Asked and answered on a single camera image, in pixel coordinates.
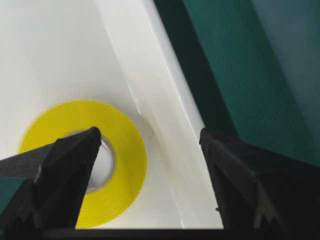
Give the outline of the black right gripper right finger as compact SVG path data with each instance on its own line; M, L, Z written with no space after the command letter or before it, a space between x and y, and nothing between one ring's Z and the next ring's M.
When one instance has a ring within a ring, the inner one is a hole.
M319 167L206 128L199 143L225 230L257 240L319 239Z

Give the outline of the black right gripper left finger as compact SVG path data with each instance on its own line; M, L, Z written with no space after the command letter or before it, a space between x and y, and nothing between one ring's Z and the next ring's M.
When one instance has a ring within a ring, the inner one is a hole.
M38 230L73 229L101 146L91 127L0 162L0 237L33 239Z

